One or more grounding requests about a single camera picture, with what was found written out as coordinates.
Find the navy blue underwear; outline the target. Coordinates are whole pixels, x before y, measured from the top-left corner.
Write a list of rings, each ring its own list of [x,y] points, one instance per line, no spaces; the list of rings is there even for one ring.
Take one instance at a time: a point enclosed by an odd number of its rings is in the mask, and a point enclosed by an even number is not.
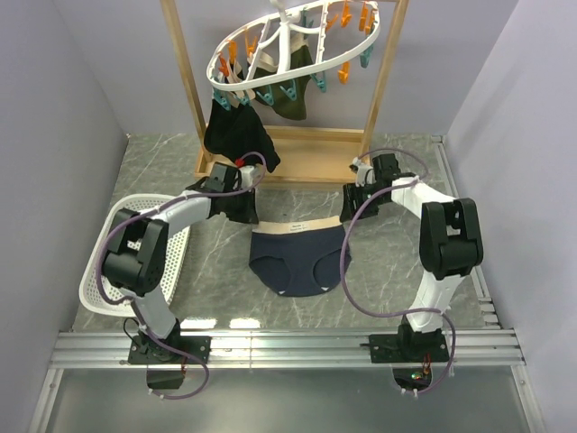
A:
[[[340,284],[340,270],[347,270],[352,260],[344,236],[337,216],[289,223],[262,221],[252,228],[249,267],[281,297],[322,295]]]

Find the white oval clip hanger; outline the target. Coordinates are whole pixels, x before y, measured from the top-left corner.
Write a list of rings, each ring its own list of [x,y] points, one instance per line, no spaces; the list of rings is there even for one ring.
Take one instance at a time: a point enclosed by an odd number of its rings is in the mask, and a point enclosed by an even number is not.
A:
[[[325,73],[337,70],[340,83],[346,84],[352,60],[368,66],[373,44],[380,34],[380,7],[376,1],[359,1],[360,40],[350,49],[333,57],[325,54],[330,32],[334,27],[346,28],[353,22],[354,1],[311,1],[287,8],[282,1],[270,3],[275,11],[255,19],[231,32],[214,51],[206,67],[206,78],[212,88],[239,97],[250,90],[309,75],[321,91],[326,89]],[[314,42],[313,64],[300,69],[290,68],[290,39],[303,33]],[[255,78],[262,53],[269,54],[278,65],[277,73]]]

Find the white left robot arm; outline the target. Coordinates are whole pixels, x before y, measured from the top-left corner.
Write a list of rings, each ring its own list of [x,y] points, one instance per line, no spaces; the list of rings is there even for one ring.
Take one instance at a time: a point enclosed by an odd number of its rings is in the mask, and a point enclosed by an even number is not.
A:
[[[221,214],[240,224],[257,224],[255,190],[264,174],[259,164],[216,163],[208,176],[157,207],[140,212],[122,208],[115,213],[98,247],[98,291],[109,305],[130,304],[159,361],[173,362],[182,350],[176,336],[179,322],[161,291],[169,240]]]

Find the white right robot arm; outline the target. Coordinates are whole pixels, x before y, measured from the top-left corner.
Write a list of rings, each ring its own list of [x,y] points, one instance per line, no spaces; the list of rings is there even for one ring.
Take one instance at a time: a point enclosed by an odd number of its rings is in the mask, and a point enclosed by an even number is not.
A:
[[[418,253],[424,273],[411,307],[403,314],[411,329],[397,340],[398,352],[415,361],[429,348],[426,333],[442,327],[442,314],[457,287],[483,260],[476,203],[433,189],[424,182],[426,173],[403,172],[393,153],[379,154],[370,163],[356,157],[350,170],[355,179],[343,186],[341,221],[375,217],[379,206],[388,203],[403,207],[420,221]]]

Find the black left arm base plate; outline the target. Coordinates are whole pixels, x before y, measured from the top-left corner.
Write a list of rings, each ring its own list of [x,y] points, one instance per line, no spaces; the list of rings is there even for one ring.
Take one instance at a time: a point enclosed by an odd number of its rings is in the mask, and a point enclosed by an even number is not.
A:
[[[181,336],[173,350],[155,343],[145,335],[132,338],[127,363],[131,365],[205,364],[211,351],[209,336]]]

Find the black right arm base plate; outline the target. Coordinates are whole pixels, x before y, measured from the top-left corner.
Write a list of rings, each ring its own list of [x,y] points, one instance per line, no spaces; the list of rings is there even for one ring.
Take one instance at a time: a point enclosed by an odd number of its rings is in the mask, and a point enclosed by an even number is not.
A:
[[[447,362],[450,358],[443,334],[402,336],[401,334],[369,335],[361,347],[369,349],[373,364],[422,364]]]

